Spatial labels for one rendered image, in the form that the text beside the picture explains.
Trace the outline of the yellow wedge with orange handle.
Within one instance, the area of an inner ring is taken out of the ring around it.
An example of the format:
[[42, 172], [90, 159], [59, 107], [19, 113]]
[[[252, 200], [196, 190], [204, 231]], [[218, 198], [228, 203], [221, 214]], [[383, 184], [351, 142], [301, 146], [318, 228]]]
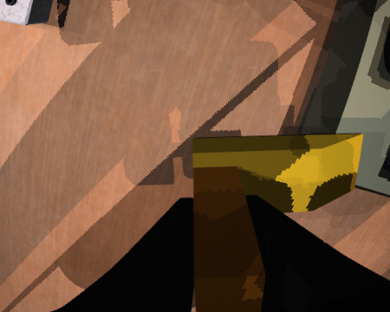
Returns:
[[192, 139], [196, 312], [261, 312], [265, 273], [250, 208], [316, 211], [354, 190], [364, 134]]

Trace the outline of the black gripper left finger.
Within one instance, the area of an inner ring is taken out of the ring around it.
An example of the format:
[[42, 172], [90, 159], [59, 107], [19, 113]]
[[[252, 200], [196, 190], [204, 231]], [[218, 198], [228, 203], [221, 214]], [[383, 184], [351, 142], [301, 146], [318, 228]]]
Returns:
[[177, 202], [122, 259], [53, 312], [191, 312], [194, 198]]

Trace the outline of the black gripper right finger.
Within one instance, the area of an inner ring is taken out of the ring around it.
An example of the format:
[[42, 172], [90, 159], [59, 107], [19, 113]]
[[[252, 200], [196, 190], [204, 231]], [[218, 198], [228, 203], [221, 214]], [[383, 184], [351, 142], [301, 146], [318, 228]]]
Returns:
[[261, 312], [390, 312], [390, 280], [324, 243], [267, 200], [244, 197], [264, 266]]

